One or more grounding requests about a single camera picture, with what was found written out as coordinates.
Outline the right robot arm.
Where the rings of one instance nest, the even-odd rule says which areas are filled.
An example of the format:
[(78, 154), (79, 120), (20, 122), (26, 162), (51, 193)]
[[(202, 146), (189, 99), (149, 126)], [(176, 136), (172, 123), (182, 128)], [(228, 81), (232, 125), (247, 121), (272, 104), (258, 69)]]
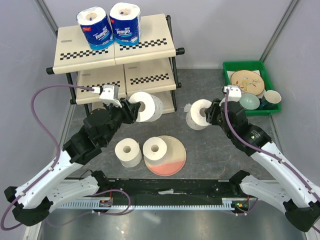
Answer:
[(265, 168), (282, 186), (265, 186), (249, 173), (229, 184), (235, 197), (244, 193), (272, 205), (298, 230), (308, 232), (320, 220), (320, 187), (305, 177), (259, 126), (249, 123), (237, 101), (215, 99), (200, 110), (204, 121), (223, 129), (232, 144)]

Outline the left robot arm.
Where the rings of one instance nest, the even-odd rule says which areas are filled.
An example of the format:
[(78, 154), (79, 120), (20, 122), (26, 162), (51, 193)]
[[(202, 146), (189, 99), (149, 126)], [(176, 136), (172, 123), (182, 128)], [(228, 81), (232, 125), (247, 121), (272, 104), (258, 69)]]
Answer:
[(35, 177), (19, 187), (8, 187), (4, 194), (9, 209), (20, 225), (33, 226), (43, 221), (61, 205), (85, 196), (106, 196), (110, 185), (105, 174), (94, 171), (90, 176), (64, 187), (58, 184), (68, 175), (102, 153), (122, 124), (136, 122), (141, 104), (120, 99), (120, 106), (110, 104), (93, 110), (83, 126), (68, 140), (54, 159)]

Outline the plain white roll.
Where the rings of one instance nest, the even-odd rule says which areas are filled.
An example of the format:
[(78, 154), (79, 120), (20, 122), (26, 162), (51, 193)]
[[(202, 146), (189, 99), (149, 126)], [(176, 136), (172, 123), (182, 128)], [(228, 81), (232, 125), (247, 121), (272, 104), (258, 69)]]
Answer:
[(147, 166), (157, 167), (162, 165), (167, 158), (168, 146), (160, 137), (151, 137), (142, 148), (143, 158)]
[(114, 151), (120, 163), (126, 168), (133, 168), (142, 160), (140, 145), (132, 138), (119, 141)]

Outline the blue paper towel roll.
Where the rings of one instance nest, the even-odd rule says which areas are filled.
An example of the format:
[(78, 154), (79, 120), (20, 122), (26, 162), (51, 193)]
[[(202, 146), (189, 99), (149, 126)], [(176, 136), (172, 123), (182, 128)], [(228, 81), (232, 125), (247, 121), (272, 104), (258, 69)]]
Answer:
[(119, 45), (134, 46), (141, 37), (141, 10), (131, 3), (116, 3), (110, 10), (109, 19), (113, 37)]

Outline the white roll with pink core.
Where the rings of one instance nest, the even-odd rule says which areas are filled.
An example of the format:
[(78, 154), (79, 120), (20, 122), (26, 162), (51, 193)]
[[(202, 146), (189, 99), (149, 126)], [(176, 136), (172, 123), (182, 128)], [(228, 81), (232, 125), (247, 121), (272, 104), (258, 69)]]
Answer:
[(186, 113), (187, 125), (196, 131), (205, 129), (210, 125), (206, 120), (205, 110), (211, 106), (212, 102), (206, 99), (199, 99), (193, 104), (186, 104), (184, 112)]

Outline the white roll with dotted print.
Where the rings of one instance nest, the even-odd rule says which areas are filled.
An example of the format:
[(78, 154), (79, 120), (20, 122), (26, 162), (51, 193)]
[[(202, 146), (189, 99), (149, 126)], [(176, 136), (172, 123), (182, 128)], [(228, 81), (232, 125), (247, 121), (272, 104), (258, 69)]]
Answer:
[(144, 91), (134, 93), (129, 98), (130, 103), (140, 103), (142, 106), (138, 110), (136, 121), (154, 122), (158, 120), (163, 114), (164, 104), (155, 95), (149, 94)]

